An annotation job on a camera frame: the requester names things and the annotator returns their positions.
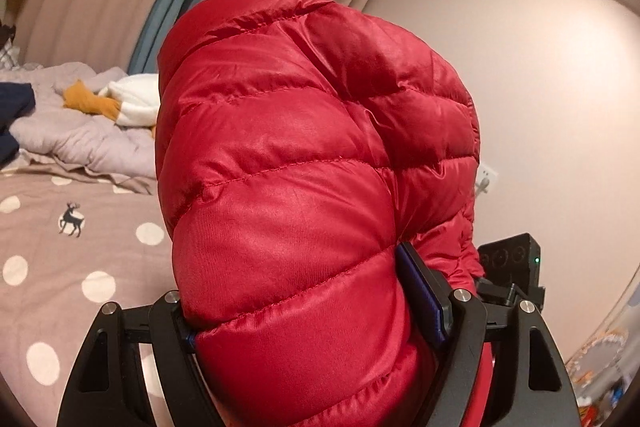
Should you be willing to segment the polka dot bed sheet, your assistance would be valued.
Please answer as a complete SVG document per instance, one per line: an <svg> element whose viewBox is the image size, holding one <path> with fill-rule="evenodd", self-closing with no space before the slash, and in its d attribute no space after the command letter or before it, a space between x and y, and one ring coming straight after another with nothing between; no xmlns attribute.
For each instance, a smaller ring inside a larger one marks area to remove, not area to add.
<svg viewBox="0 0 640 427"><path fill-rule="evenodd" d="M175 288L154 195L42 173L1 177L1 373L39 426L103 303L146 306Z"/></svg>

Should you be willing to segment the white goose plush toy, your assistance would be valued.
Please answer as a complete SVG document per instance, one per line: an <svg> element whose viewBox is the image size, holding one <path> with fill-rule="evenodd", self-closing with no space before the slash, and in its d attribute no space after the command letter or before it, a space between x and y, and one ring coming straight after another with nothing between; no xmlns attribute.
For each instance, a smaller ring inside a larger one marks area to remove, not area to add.
<svg viewBox="0 0 640 427"><path fill-rule="evenodd" d="M63 106L103 116L122 128L152 129L160 111L159 84L157 74L137 74L110 81L93 92L77 80L63 91Z"/></svg>

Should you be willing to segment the white wall power strip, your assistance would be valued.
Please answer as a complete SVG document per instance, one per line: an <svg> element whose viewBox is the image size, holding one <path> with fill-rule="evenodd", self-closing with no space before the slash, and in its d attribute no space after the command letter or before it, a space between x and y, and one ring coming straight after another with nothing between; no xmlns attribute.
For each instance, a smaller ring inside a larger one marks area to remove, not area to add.
<svg viewBox="0 0 640 427"><path fill-rule="evenodd" d="M495 188L499 180L498 172L481 162L475 176L475 196L488 194Z"/></svg>

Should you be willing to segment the light purple quilt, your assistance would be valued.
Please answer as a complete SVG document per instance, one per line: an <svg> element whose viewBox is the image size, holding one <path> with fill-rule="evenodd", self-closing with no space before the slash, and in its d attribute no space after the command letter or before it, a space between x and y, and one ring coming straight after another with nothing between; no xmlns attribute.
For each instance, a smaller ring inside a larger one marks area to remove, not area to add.
<svg viewBox="0 0 640 427"><path fill-rule="evenodd" d="M63 106L64 89L81 80L94 91L121 80L112 67L96 72L81 62L35 69L3 69L2 83L26 83L35 93L35 109L17 118L9 132L30 162L54 164L71 173L108 176L140 194L156 193L155 144L148 129L124 129L100 115Z"/></svg>

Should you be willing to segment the plaid pillow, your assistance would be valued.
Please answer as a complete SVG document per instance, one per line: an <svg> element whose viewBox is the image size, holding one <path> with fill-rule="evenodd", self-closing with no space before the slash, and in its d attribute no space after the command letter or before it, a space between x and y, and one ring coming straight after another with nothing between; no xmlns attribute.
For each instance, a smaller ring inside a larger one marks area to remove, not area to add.
<svg viewBox="0 0 640 427"><path fill-rule="evenodd" d="M15 70L20 68L20 48L11 39L8 39L0 49L0 69Z"/></svg>

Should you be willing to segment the red down jacket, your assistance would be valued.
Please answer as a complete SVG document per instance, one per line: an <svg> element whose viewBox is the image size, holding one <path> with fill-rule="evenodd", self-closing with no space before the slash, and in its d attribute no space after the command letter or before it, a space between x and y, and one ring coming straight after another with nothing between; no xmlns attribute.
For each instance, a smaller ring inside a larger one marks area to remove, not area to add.
<svg viewBox="0 0 640 427"><path fill-rule="evenodd" d="M420 38L333 0L205 0L160 55L156 172L195 352L233 426L407 426L435 376L395 248L454 287L480 125Z"/></svg>

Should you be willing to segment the navy blue garment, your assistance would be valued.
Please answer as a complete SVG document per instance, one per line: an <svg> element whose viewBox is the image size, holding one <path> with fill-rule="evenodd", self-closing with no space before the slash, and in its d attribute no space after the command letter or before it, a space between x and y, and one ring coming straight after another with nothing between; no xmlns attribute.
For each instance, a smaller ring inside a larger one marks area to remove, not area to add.
<svg viewBox="0 0 640 427"><path fill-rule="evenodd" d="M10 132L11 124L32 113L36 98L30 83L2 82L0 95L0 164L9 164L18 153L20 144Z"/></svg>

